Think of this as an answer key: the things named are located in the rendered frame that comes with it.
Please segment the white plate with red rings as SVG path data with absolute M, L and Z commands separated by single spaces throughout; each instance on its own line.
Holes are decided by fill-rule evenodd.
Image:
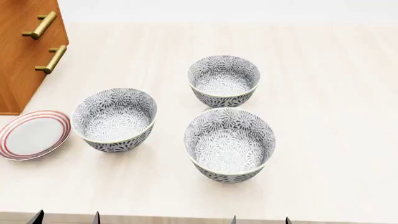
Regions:
M 70 119 L 61 111 L 24 113 L 0 130 L 0 157 L 12 161 L 39 158 L 59 148 L 71 131 Z

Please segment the black white floral bowl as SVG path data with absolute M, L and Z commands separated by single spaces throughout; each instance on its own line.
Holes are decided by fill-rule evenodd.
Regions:
M 250 111 L 215 108 L 189 123 L 183 145 L 204 176 L 238 183 L 260 173 L 275 151 L 276 138 L 271 127 Z
M 145 91 L 112 88 L 85 98 L 72 113 L 71 125 L 92 148 L 119 153 L 142 144 L 156 116 L 157 104 Z
M 261 73 L 250 61 L 232 55 L 212 55 L 193 63 L 187 72 L 194 95 L 210 108 L 235 108 L 252 97 Z

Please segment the wooden cabinet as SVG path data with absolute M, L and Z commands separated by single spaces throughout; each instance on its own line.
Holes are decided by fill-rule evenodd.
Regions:
M 57 18 L 38 39 L 23 37 L 42 22 L 38 15 Z M 19 115 L 47 75 L 35 66 L 46 66 L 54 53 L 49 48 L 68 46 L 58 0 L 0 0 L 0 115 Z

